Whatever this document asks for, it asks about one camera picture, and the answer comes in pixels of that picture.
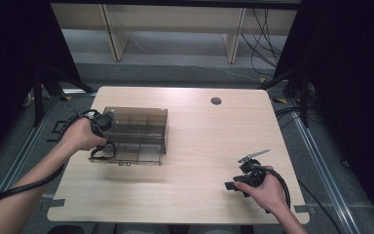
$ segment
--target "floor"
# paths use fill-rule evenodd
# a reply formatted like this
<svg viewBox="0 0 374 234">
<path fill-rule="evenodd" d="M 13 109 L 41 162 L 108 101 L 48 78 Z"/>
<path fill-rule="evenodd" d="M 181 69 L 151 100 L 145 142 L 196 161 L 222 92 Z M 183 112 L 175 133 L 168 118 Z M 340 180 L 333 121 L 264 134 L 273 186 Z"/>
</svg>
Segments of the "floor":
<svg viewBox="0 0 374 234">
<path fill-rule="evenodd" d="M 69 49 L 84 83 L 98 88 L 118 86 L 180 86 L 217 87 L 229 89 L 256 89 L 261 78 L 271 79 L 275 68 L 252 52 L 244 39 L 234 64 L 225 57 L 223 39 L 217 34 L 134 32 L 123 59 L 112 61 L 105 32 L 64 30 Z M 252 45 L 255 38 L 245 35 Z M 272 36 L 271 43 L 282 49 L 285 37 Z M 262 44 L 269 48 L 266 41 Z M 270 63 L 274 56 L 259 49 Z M 285 81 L 268 92 L 276 111 L 297 106 L 297 98 L 282 100 Z M 61 83 L 64 88 L 74 89 Z M 21 112 L 16 124 L 6 135 L 0 147 L 0 188 L 30 170 L 54 145 L 51 139 L 58 120 L 67 119 L 74 109 L 91 106 L 94 96 L 76 94 L 72 100 L 49 98 L 45 100 L 46 119 L 42 128 L 32 128 L 33 105 Z M 349 167 L 344 166 L 331 135 L 322 123 L 316 109 L 309 110 L 309 128 L 305 128 L 297 112 L 278 115 L 284 141 L 296 175 L 308 190 L 302 188 L 311 221 L 306 228 L 311 233 L 374 233 L 374 208 Z M 18 162 L 19 170 L 12 170 Z M 59 178 L 44 195 L 33 218 L 23 233 L 46 233 L 53 226 L 46 219 L 46 208 L 56 192 Z M 113 233 L 114 225 L 78 223 L 86 233 Z M 255 233 L 282 233 L 278 225 L 254 226 Z"/>
</svg>

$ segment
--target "table top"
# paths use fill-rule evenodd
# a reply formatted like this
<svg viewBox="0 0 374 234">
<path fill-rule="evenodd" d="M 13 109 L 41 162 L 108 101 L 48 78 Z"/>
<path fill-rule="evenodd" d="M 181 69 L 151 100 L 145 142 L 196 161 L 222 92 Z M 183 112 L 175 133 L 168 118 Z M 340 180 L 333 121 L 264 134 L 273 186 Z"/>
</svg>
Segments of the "table top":
<svg viewBox="0 0 374 234">
<path fill-rule="evenodd" d="M 221 104 L 211 103 L 220 98 Z M 168 152 L 162 166 L 97 164 L 90 152 L 69 161 L 52 207 L 52 221 L 125 223 L 278 223 L 251 198 L 228 191 L 240 176 L 238 160 L 257 157 L 286 181 L 293 206 L 305 205 L 273 107 L 265 91 L 102 87 L 92 108 L 166 108 Z M 308 213 L 296 213 L 302 223 Z"/>
</svg>

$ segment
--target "hand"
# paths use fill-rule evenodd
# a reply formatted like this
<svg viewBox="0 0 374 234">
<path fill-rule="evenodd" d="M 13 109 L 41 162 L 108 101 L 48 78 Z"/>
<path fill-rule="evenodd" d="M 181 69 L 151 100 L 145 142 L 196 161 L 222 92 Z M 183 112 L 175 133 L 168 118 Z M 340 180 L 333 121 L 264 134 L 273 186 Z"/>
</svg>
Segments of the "hand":
<svg viewBox="0 0 374 234">
<path fill-rule="evenodd" d="M 259 187 L 251 187 L 243 182 L 235 182 L 235 186 L 242 192 L 248 193 L 261 208 L 275 214 L 282 209 L 287 209 L 283 189 L 278 179 L 270 173 L 266 173 L 263 183 Z"/>
<path fill-rule="evenodd" d="M 81 118 L 67 129 L 59 143 L 71 144 L 75 150 L 90 150 L 106 142 L 105 138 L 94 135 L 89 119 Z"/>
</svg>

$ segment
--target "transparent plastic box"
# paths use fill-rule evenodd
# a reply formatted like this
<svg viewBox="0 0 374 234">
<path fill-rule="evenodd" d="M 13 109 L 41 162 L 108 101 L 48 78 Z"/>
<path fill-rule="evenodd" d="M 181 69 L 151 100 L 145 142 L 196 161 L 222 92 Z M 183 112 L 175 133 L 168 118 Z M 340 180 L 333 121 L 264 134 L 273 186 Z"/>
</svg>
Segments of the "transparent plastic box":
<svg viewBox="0 0 374 234">
<path fill-rule="evenodd" d="M 107 145 L 90 158 L 91 162 L 161 166 L 162 156 L 167 153 L 168 110 L 107 106 L 104 113 L 111 110 L 116 123 L 104 136 L 114 143 L 116 155 L 112 145 Z"/>
</svg>

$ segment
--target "black cable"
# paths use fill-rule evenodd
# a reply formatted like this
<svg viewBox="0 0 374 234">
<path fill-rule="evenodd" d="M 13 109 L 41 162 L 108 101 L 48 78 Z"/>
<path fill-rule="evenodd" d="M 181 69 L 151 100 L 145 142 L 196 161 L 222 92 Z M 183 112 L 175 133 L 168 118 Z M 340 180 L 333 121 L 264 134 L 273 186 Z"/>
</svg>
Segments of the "black cable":
<svg viewBox="0 0 374 234">
<path fill-rule="evenodd" d="M 257 72 L 258 74 L 260 74 L 260 75 L 273 76 L 272 74 L 267 74 L 267 73 L 264 73 L 264 72 L 258 71 L 258 70 L 254 67 L 254 64 L 253 64 L 253 56 L 254 56 L 255 50 L 254 50 L 254 48 L 250 45 L 250 43 L 248 43 L 248 41 L 245 39 L 244 35 L 242 35 L 242 38 L 244 39 L 244 41 L 245 41 L 245 43 L 248 45 L 248 47 L 250 47 L 250 49 L 251 49 L 251 57 L 250 57 L 251 68 L 253 68 L 253 70 L 254 70 L 255 72 Z"/>
<path fill-rule="evenodd" d="M 271 52 L 273 54 L 274 58 L 277 58 L 277 54 L 281 55 L 281 50 L 279 50 L 278 48 L 273 46 L 272 41 L 270 40 L 269 24 L 268 24 L 268 21 L 267 21 L 268 9 L 265 9 L 265 21 L 263 22 L 263 26 L 261 25 L 260 20 L 257 17 L 254 9 L 253 9 L 253 14 L 254 14 L 254 17 L 256 18 L 257 24 L 259 24 L 259 28 L 260 28 L 260 32 L 261 32 L 260 36 L 263 35 L 263 37 L 265 38 L 266 42 L 269 44 L 271 49 L 269 50 L 269 49 L 267 49 L 263 46 L 262 47 L 264 49 L 266 49 L 267 51 Z"/>
<path fill-rule="evenodd" d="M 285 123 L 284 125 L 280 126 L 281 129 L 283 129 L 284 127 L 286 127 L 288 124 L 290 124 L 291 122 L 293 122 L 295 119 L 297 118 L 300 118 L 300 115 L 292 118 L 291 120 L 289 120 L 287 123 Z"/>
<path fill-rule="evenodd" d="M 332 222 L 332 224 L 335 226 L 336 231 L 339 234 L 342 234 L 342 231 L 339 228 L 338 224 L 336 223 L 335 219 L 333 219 L 333 217 L 330 215 L 330 213 L 327 211 L 327 209 L 321 204 L 321 202 L 318 200 L 318 198 L 308 189 L 308 187 L 299 178 L 297 178 L 297 181 L 306 190 L 306 192 L 308 192 L 309 195 L 311 195 L 311 197 L 318 203 L 318 205 L 320 206 L 320 208 L 324 211 L 324 213 L 326 214 L 326 216 L 330 219 L 330 221 Z"/>
<path fill-rule="evenodd" d="M 262 33 L 260 33 L 259 38 L 257 38 L 257 39 L 256 39 L 256 35 L 253 34 L 253 38 L 256 41 L 256 45 L 254 47 L 260 46 L 261 48 L 265 49 L 266 51 L 271 52 L 270 49 L 268 49 L 265 46 L 263 46 L 262 44 L 260 44 L 260 39 L 262 38 Z"/>
<path fill-rule="evenodd" d="M 264 171 L 265 173 L 270 173 L 271 175 L 273 175 L 280 183 L 281 187 L 283 188 L 283 193 L 284 193 L 284 200 L 287 204 L 287 207 L 290 209 L 291 207 L 291 204 L 290 204 L 290 193 L 289 193 L 289 189 L 287 187 L 287 184 L 286 182 L 284 181 L 284 179 L 281 177 L 281 175 L 279 173 L 277 173 L 275 170 L 272 170 L 272 169 L 267 169 L 265 167 L 262 167 L 262 166 L 258 166 L 258 165 L 252 165 L 252 167 L 256 170 L 259 170 L 259 171 Z"/>
<path fill-rule="evenodd" d="M 280 114 L 292 112 L 294 110 L 300 110 L 300 107 L 287 107 L 285 109 L 280 109 L 280 110 L 275 111 L 275 114 L 276 116 L 278 116 Z"/>
<path fill-rule="evenodd" d="M 295 112 L 295 111 L 300 111 L 300 109 L 289 110 L 289 111 L 283 112 L 282 114 L 280 114 L 280 115 L 277 116 L 278 121 L 279 121 L 283 116 L 285 116 L 286 114 L 288 114 L 288 113 L 290 113 L 290 112 Z"/>
<path fill-rule="evenodd" d="M 252 56 L 253 54 L 256 54 L 257 56 L 259 56 L 261 59 L 263 59 L 264 61 L 266 61 L 267 63 L 269 63 L 272 67 L 276 67 L 276 65 L 274 63 L 272 63 L 270 60 L 268 60 L 265 56 L 263 56 L 260 52 L 258 52 L 255 47 L 251 46 L 250 43 L 247 41 L 247 39 L 245 39 L 244 35 L 242 34 L 242 38 L 244 39 L 245 43 L 248 45 L 248 47 L 250 47 L 251 51 L 252 51 Z"/>
<path fill-rule="evenodd" d="M 59 142 L 63 135 L 65 134 L 66 130 L 76 121 L 78 120 L 79 118 L 81 117 L 84 117 L 84 118 L 87 118 L 91 121 L 91 124 L 92 124 L 92 130 L 93 130 L 93 133 L 94 134 L 97 134 L 99 132 L 99 127 L 96 125 L 96 123 L 94 122 L 94 120 L 92 118 L 89 117 L 89 113 L 90 112 L 93 112 L 94 114 L 99 114 L 98 111 L 94 110 L 94 109 L 89 109 L 89 110 L 86 110 L 84 111 L 83 113 L 77 113 L 75 114 L 74 116 L 72 116 L 71 118 L 68 119 L 68 121 L 64 124 L 64 126 L 62 127 L 61 131 L 59 132 L 58 134 L 58 138 L 57 138 L 57 142 Z M 64 168 L 64 165 L 62 165 L 56 172 L 54 172 L 52 175 L 46 177 L 46 178 L 43 178 L 41 180 L 38 180 L 36 182 L 32 182 L 32 183 L 28 183 L 28 184 L 25 184 L 25 185 L 22 185 L 22 186 L 19 186 L 19 187 L 15 187 L 15 188 L 11 188 L 11 189 L 8 189 L 6 191 L 3 191 L 3 192 L 0 192 L 0 200 L 1 199 L 4 199 L 4 198 L 7 198 L 9 196 L 13 196 L 15 194 L 18 194 L 18 193 L 21 193 L 21 192 L 25 192 L 25 191 L 28 191 L 28 190 L 31 190 L 31 189 L 34 189 L 34 188 L 37 188 L 37 187 L 40 187 L 40 186 L 43 186 L 45 184 L 48 184 L 49 182 L 53 181 L 55 178 L 57 178 L 63 171 L 63 168 Z"/>
<path fill-rule="evenodd" d="M 110 157 L 106 157 L 106 156 L 95 156 L 95 153 L 103 150 L 105 148 L 105 146 L 107 146 L 108 144 L 110 144 L 112 146 L 112 150 L 113 150 L 113 156 L 110 156 Z M 116 155 L 116 152 L 117 152 L 117 149 L 116 149 L 116 146 L 115 146 L 115 143 L 112 142 L 112 141 L 107 141 L 107 143 L 101 147 L 96 147 L 93 152 L 91 152 L 91 156 L 90 156 L 90 159 L 98 159 L 98 160 L 107 160 L 107 159 L 112 159 L 112 158 L 115 158 L 115 155 Z"/>
<path fill-rule="evenodd" d="M 11 189 L 8 189 L 6 191 L 1 192 L 0 193 L 0 200 L 2 200 L 4 198 L 7 198 L 9 196 L 12 196 L 12 195 L 21 193 L 21 192 L 25 192 L 25 191 L 28 191 L 28 190 L 31 190 L 31 189 L 34 189 L 34 188 L 37 188 L 37 187 L 44 186 L 45 184 L 50 183 L 51 181 L 53 181 L 55 178 L 57 178 L 62 173 L 63 167 L 64 166 L 62 165 L 52 175 L 50 175 L 50 176 L 48 176 L 46 178 L 43 178 L 43 179 L 41 179 L 39 181 L 28 183 L 26 185 L 22 185 L 20 187 L 11 188 Z"/>
</svg>

